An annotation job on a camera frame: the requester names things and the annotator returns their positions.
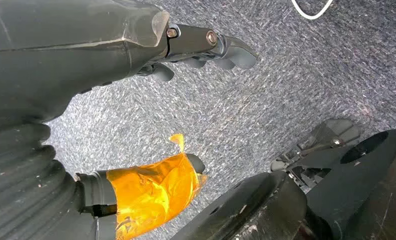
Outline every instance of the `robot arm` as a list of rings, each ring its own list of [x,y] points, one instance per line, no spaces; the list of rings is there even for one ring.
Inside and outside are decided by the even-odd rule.
[[[114,239],[106,171],[74,181],[42,145],[43,122],[73,96],[133,75],[167,81],[174,73],[165,62],[255,64],[244,42],[168,18],[132,0],[0,0],[0,240]]]
[[[0,0],[0,117],[48,121],[95,86],[133,75],[167,81],[174,73],[163,62],[256,62],[239,39],[168,20],[132,0]]]

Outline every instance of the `white cable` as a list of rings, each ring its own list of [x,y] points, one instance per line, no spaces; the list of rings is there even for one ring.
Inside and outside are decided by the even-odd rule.
[[[321,9],[321,11],[318,13],[318,14],[316,14],[316,15],[314,15],[314,16],[310,16],[310,15],[307,15],[306,13],[304,13],[302,10],[301,10],[301,8],[298,6],[298,4],[296,3],[296,0],[292,0],[292,4],[293,4],[293,6],[295,7],[295,9],[298,11],[298,13],[301,15],[301,16],[303,16],[304,18],[306,18],[306,19],[310,19],[310,20],[314,20],[314,19],[317,19],[317,18],[319,18],[321,15],[323,15],[323,13],[327,10],[327,8],[332,4],[332,2],[333,2],[333,0],[328,0],[327,1],[327,3],[326,3],[326,5]]]

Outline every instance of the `metal bolt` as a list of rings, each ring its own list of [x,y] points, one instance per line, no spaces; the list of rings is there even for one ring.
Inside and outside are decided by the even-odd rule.
[[[169,39],[173,39],[173,38],[177,37],[177,30],[175,28],[167,29],[167,37]]]
[[[334,138],[333,139],[333,143],[336,144],[336,145],[339,145],[339,144],[341,144],[341,141],[336,139],[336,138]]]
[[[207,41],[211,46],[215,46],[217,44],[217,34],[214,31],[207,32]]]

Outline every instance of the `orange tape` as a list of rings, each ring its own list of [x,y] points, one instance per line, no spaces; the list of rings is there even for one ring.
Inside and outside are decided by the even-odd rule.
[[[199,193],[205,175],[195,172],[183,135],[170,138],[181,153],[160,162],[107,171],[117,197],[116,240],[128,240],[168,222]]]

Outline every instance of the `circular hole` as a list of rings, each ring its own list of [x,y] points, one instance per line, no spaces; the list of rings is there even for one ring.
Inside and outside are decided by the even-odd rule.
[[[220,209],[220,206],[218,206],[218,207],[216,207],[211,213],[210,213],[210,215],[212,215],[213,213],[215,213],[217,210],[219,210]]]
[[[341,164],[353,162],[375,150],[388,137],[388,132],[380,132],[351,148],[341,159]]]

